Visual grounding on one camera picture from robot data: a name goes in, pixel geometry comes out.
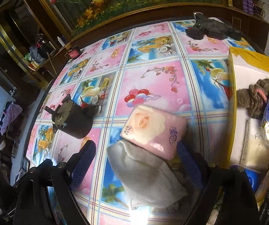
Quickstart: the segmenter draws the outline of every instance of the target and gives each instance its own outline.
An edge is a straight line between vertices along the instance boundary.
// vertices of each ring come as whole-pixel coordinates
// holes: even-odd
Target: purple cloth
[[[4,117],[3,124],[0,133],[3,135],[7,131],[7,127],[13,122],[16,117],[22,112],[22,108],[19,105],[11,104],[7,109],[7,114]]]

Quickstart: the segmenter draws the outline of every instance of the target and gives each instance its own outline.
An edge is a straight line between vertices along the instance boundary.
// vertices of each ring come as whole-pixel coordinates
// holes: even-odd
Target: pink tissue package
[[[120,136],[139,147],[171,160],[176,144],[186,132],[187,120],[181,116],[146,106],[135,106]]]

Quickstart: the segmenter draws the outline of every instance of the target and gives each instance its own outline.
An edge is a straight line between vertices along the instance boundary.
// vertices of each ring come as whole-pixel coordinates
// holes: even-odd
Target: patterned tablecloth
[[[46,158],[56,165],[78,152],[82,141],[91,139],[96,143],[96,157],[75,192],[90,224],[183,223],[177,207],[139,207],[130,211],[122,184],[107,160],[106,148],[120,139],[134,104],[185,117],[189,125],[186,141],[194,143],[195,151],[206,160],[215,160],[215,153],[225,144],[230,99],[228,48],[254,49],[244,39],[222,41],[204,36],[193,40],[185,29],[194,23],[162,22],[97,41],[64,67],[49,91],[33,126],[26,157],[31,166]],[[134,89],[147,89],[149,94],[143,100],[127,102],[125,97]],[[55,109],[67,94],[78,104],[102,101],[101,112],[85,140],[61,131],[54,134],[51,115],[43,110],[45,106]],[[50,196],[60,218],[52,189]]]
[[[3,119],[3,124],[0,130],[1,134],[4,134],[7,131],[8,126],[13,122],[16,117],[22,112],[21,106],[17,104],[11,104],[9,105],[7,109],[7,113]]]

